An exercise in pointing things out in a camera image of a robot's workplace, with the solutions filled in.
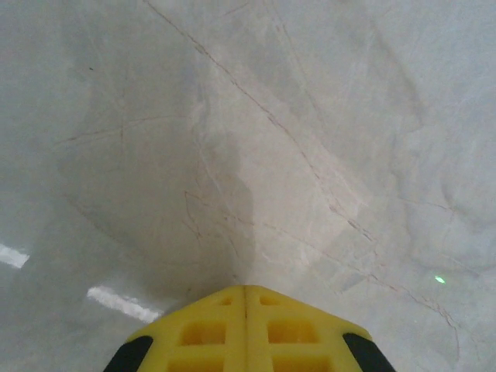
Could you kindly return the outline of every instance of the glossy floor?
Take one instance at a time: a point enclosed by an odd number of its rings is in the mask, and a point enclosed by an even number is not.
[[[2,371],[235,283],[496,365],[494,1],[2,4]]]

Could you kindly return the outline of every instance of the white marble floor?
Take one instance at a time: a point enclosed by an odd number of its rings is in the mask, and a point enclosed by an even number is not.
[[[496,370],[494,0],[2,3],[1,371],[235,283]]]

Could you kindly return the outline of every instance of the yellow robot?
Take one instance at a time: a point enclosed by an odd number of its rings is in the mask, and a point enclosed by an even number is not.
[[[394,372],[369,333],[280,293],[235,286],[133,334],[104,372]]]

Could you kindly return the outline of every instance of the black rubber edge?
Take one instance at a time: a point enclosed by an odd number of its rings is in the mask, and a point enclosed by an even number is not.
[[[150,336],[141,336],[125,343],[119,347],[103,372],[137,372],[152,343]]]
[[[345,333],[343,338],[363,372],[395,372],[377,345],[355,333]]]

